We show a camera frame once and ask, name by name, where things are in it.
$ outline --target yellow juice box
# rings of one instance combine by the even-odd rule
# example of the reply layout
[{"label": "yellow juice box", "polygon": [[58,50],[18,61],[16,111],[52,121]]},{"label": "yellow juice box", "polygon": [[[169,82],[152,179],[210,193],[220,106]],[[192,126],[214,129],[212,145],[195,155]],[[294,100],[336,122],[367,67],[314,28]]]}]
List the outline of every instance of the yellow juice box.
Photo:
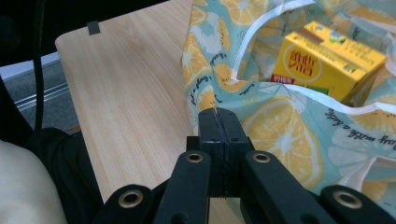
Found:
[{"label": "yellow juice box", "polygon": [[383,53],[312,21],[285,37],[271,81],[304,86],[359,106],[386,59]]}]

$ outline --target black cable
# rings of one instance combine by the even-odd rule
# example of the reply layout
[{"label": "black cable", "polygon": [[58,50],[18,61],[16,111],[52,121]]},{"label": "black cable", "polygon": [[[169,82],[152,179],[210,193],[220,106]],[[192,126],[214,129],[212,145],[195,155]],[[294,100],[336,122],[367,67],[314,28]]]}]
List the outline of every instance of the black cable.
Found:
[{"label": "black cable", "polygon": [[41,130],[44,115],[44,77],[41,66],[41,42],[44,22],[45,0],[35,0],[35,26],[33,43],[33,66],[35,68],[35,130]]}]

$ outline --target lemon print bag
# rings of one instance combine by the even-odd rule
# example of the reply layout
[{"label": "lemon print bag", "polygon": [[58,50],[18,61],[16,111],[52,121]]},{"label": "lemon print bag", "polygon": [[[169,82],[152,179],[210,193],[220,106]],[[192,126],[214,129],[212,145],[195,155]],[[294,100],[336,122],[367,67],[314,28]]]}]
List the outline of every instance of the lemon print bag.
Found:
[{"label": "lemon print bag", "polygon": [[[195,134],[200,111],[231,110],[254,147],[307,189],[348,186],[396,217],[394,8],[390,0],[193,0],[182,66]],[[364,106],[268,82],[284,36],[311,21],[387,54]]]}]

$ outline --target juice box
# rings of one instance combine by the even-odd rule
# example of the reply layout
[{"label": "juice box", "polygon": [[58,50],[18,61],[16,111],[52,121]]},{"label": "juice box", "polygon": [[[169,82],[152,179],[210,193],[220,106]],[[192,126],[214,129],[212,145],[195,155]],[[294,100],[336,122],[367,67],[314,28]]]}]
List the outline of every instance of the juice box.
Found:
[{"label": "juice box", "polygon": [[271,81],[304,86],[359,106],[386,59],[383,53],[312,21],[285,37]]}]

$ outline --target light wood grain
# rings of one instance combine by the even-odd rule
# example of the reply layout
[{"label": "light wood grain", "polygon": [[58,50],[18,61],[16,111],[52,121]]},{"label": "light wood grain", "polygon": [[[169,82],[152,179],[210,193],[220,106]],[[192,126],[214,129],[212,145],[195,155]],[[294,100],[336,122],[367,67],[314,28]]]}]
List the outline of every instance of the light wood grain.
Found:
[{"label": "light wood grain", "polygon": [[[118,188],[154,188],[172,174],[192,135],[180,57],[191,0],[171,0],[56,40],[105,200]],[[239,223],[211,200],[210,223]]]}]

